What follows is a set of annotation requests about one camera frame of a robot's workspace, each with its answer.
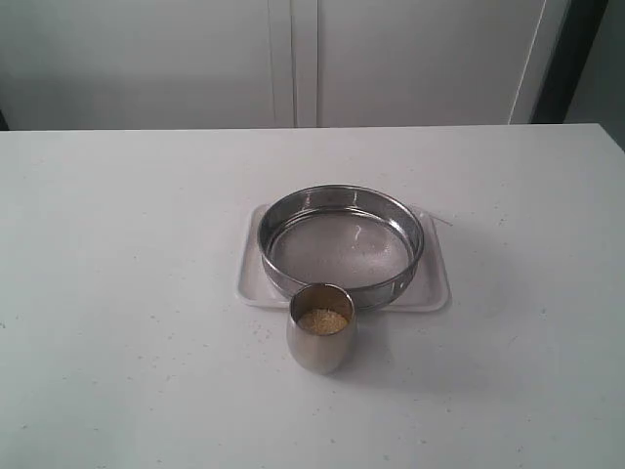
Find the stainless steel cup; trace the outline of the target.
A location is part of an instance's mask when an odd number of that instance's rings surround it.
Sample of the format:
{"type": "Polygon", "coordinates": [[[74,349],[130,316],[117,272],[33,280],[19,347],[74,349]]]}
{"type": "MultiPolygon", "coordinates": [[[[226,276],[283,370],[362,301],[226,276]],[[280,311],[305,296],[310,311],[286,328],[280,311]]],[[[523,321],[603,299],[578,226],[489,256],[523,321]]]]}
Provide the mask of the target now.
{"type": "Polygon", "coordinates": [[[300,289],[289,304],[286,339],[293,359],[303,368],[317,374],[329,374],[346,359],[357,329],[356,311],[351,296],[341,287],[329,283],[309,284],[300,289]],[[333,310],[349,325],[332,335],[313,335],[297,324],[302,314],[313,309],[333,310]]]}

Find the white rectangular plastic tray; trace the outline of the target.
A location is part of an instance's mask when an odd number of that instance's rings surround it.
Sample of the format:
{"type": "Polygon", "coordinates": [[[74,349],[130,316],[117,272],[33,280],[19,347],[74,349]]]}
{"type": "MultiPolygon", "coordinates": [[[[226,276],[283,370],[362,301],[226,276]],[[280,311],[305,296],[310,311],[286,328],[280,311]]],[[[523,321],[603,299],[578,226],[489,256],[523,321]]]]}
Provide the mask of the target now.
{"type": "MultiPolygon", "coordinates": [[[[236,273],[235,293],[247,306],[268,310],[286,310],[288,301],[267,278],[256,240],[258,225],[268,208],[266,204],[255,207],[246,222],[236,273]]],[[[424,229],[425,250],[415,278],[404,293],[384,309],[389,312],[434,313],[442,309],[450,299],[450,287],[436,225],[434,218],[426,210],[414,204],[411,204],[409,208],[420,220],[424,229]]]]}

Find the pile of beige rice grains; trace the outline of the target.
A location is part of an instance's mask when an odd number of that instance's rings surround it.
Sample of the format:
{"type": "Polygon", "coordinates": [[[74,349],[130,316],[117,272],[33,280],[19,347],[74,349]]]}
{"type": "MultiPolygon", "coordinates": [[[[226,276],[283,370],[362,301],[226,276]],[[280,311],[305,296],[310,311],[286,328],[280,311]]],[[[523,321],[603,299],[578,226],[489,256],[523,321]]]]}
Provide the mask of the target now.
{"type": "Polygon", "coordinates": [[[333,310],[313,309],[302,314],[297,324],[307,333],[324,336],[342,331],[349,325],[349,321],[333,310]]]}

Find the round steel mesh sieve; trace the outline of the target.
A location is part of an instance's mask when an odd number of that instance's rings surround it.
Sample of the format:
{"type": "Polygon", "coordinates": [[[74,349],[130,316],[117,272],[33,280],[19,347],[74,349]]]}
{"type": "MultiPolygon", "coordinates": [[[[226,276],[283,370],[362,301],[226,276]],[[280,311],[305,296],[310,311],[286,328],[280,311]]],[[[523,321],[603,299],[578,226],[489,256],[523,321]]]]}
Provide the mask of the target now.
{"type": "Polygon", "coordinates": [[[287,298],[309,284],[343,288],[361,310],[393,303],[414,279],[426,247],[411,209],[382,192],[324,185],[271,205],[256,234],[262,266],[287,298]]]}

